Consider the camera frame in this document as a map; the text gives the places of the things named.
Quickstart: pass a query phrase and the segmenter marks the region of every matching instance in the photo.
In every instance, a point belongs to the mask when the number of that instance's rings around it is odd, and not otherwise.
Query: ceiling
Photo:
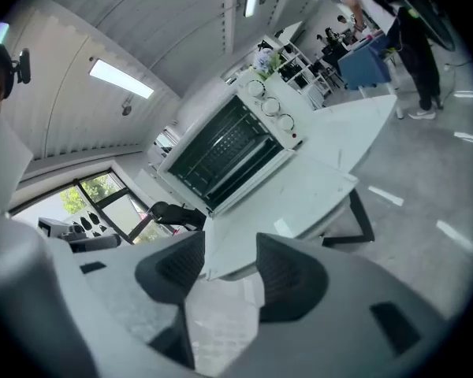
[[[138,59],[176,94],[197,74],[256,34],[305,18],[315,0],[266,0],[244,16],[245,0],[54,0]]]
[[[5,44],[13,58],[29,48],[32,81],[14,87],[2,114],[35,160],[145,148],[205,69],[306,18],[315,2],[264,0],[246,18],[245,0],[28,0],[11,14]],[[155,92],[145,99],[89,76],[91,57]]]
[[[179,102],[171,91],[71,24],[29,6],[11,21],[5,40],[11,56],[28,47],[32,80],[16,84],[1,112],[34,159],[143,142],[162,109]],[[89,76],[101,58],[155,91],[142,98]],[[121,105],[130,97],[132,112]]]

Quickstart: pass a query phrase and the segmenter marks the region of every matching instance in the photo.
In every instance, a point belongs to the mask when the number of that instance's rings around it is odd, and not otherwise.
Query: table leg
[[[350,192],[349,198],[350,210],[352,211],[352,214],[354,214],[357,224],[361,228],[361,235],[324,237],[322,245],[330,246],[341,243],[371,243],[375,241],[375,235],[373,228],[371,227],[370,219],[368,218],[368,214],[364,209],[363,203],[361,202],[361,198],[357,194],[356,189]]]
[[[364,90],[364,87],[359,86],[359,92],[361,93],[361,95],[363,96],[363,98],[368,98],[368,94],[367,94],[366,91]]]
[[[385,86],[387,87],[387,91],[391,95],[396,95],[396,90],[394,90],[394,87],[391,83],[385,83]],[[403,110],[401,109],[399,102],[397,103],[396,107],[396,116],[398,119],[403,119]]]
[[[386,61],[386,64],[387,64],[387,68],[389,69],[389,73],[391,75],[391,80],[394,81],[396,83],[396,85],[398,87],[401,86],[401,83],[400,83],[400,79],[397,75],[397,71],[396,71],[396,65],[391,63],[391,61],[393,60],[392,57],[390,57],[387,61]]]

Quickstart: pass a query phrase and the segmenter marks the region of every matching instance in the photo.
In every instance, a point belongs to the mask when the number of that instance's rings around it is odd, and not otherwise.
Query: gray floor
[[[385,126],[368,159],[355,172],[376,240],[337,249],[377,262],[451,317],[459,312],[473,279],[473,143],[454,136],[454,132],[473,135],[473,98],[453,94],[473,91],[473,64],[445,70],[445,63],[462,64],[470,58],[462,49],[451,54],[433,46],[433,51],[445,109],[437,112],[435,120],[405,115],[403,120],[393,117]],[[401,107],[405,112],[417,110],[419,98],[411,77],[401,63],[397,72]],[[383,87],[367,92],[387,94]],[[356,99],[361,99],[358,91],[337,90],[326,105]],[[370,186],[402,198],[403,205],[369,191]],[[438,221],[458,236],[445,234],[437,227]],[[355,229],[348,214],[330,233]]]

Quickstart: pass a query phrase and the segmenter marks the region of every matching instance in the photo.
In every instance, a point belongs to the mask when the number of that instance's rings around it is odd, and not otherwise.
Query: white desk
[[[257,232],[297,237],[341,203],[358,164],[394,111],[394,95],[331,106],[309,115],[309,138],[232,209],[207,218],[205,267],[212,280],[255,262]]]

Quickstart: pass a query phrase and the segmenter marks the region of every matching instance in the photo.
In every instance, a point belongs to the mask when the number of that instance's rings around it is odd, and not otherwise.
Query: tree
[[[93,180],[82,182],[81,185],[93,202],[99,202],[103,198],[119,191],[119,187],[115,183],[110,182],[108,175],[102,175]],[[69,187],[60,196],[63,201],[63,207],[70,214],[75,214],[87,206],[76,187]]]
[[[134,243],[150,243],[159,237],[158,225],[151,221],[147,227],[135,238]]]

